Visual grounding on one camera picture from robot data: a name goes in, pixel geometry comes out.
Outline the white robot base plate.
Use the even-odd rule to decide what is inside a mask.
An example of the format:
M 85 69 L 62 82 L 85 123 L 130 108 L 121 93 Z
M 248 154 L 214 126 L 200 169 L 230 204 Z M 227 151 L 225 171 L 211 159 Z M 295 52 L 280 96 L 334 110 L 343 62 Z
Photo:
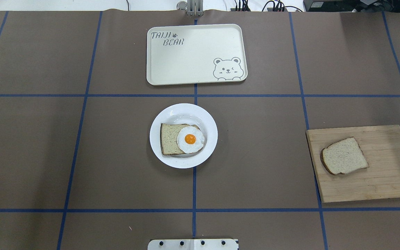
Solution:
M 237 239 L 154 239 L 148 250 L 238 250 Z

